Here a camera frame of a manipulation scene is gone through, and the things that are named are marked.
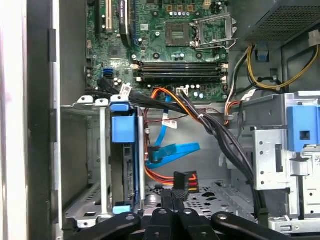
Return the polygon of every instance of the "blue plastic latch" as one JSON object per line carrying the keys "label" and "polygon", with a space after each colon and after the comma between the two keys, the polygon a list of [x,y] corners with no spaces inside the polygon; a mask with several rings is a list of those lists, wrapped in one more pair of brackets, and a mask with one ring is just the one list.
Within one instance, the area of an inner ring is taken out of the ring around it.
{"label": "blue plastic latch", "polygon": [[111,112],[128,112],[129,111],[129,104],[128,103],[113,103],[110,106]]}
{"label": "blue plastic latch", "polygon": [[305,145],[320,144],[320,108],[290,106],[287,108],[288,148],[300,153]]}
{"label": "blue plastic latch", "polygon": [[135,114],[132,116],[112,117],[112,142],[118,144],[136,141]]}
{"label": "blue plastic latch", "polygon": [[131,211],[130,205],[114,206],[112,209],[113,214],[122,214],[122,213],[130,212],[130,211]]}

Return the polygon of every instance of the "connector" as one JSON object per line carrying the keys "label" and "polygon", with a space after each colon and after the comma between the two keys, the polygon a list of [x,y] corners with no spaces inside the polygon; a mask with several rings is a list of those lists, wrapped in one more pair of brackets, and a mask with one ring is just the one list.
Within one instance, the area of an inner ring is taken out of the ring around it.
{"label": "connector", "polygon": [[103,69],[103,76],[107,79],[111,79],[114,77],[115,70],[113,68],[104,68]]}
{"label": "connector", "polygon": [[211,6],[211,0],[204,0],[203,2],[203,9],[204,10],[209,10]]}
{"label": "connector", "polygon": [[320,45],[320,31],[314,30],[309,32],[309,46],[317,46]]}

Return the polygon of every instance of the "chip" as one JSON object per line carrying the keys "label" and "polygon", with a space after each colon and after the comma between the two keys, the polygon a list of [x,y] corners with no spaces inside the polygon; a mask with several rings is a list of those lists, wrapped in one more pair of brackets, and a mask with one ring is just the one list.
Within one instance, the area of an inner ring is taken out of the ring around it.
{"label": "chip", "polygon": [[118,46],[110,47],[111,59],[120,59],[121,58],[121,48]]}
{"label": "chip", "polygon": [[167,47],[188,47],[189,24],[188,23],[167,23],[165,25],[165,44]]}

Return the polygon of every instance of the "metal bracket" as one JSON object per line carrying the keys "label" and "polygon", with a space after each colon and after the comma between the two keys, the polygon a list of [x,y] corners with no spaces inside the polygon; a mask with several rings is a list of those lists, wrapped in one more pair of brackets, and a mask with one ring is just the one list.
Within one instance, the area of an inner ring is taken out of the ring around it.
{"label": "metal bracket", "polygon": [[[223,39],[212,39],[208,42],[208,40],[205,39],[205,24],[213,23],[219,20],[224,20],[226,37]],[[194,45],[192,47],[196,49],[224,48],[226,50],[229,50],[236,44],[238,40],[237,38],[233,38],[233,35],[237,31],[237,27],[233,27],[233,25],[236,23],[237,21],[231,17],[229,12],[195,20],[192,25],[196,29],[196,37],[194,39]]]}
{"label": "metal bracket", "polygon": [[82,96],[76,101],[78,104],[93,104],[94,98],[92,96]]}
{"label": "metal bracket", "polygon": [[108,99],[105,99],[105,98],[97,99],[95,101],[95,105],[97,107],[107,107],[109,105],[109,101]]}
{"label": "metal bracket", "polygon": [[126,95],[112,95],[110,98],[110,103],[127,103],[129,102],[129,97]]}
{"label": "metal bracket", "polygon": [[282,234],[319,232],[319,218],[290,220],[288,216],[269,218],[268,227]]}

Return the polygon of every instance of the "metal mesh grille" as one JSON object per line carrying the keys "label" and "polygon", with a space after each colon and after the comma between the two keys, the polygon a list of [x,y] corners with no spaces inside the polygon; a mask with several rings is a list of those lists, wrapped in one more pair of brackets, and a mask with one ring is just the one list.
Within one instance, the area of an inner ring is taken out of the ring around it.
{"label": "metal mesh grille", "polygon": [[281,6],[252,32],[247,41],[285,42],[319,20],[320,6]]}

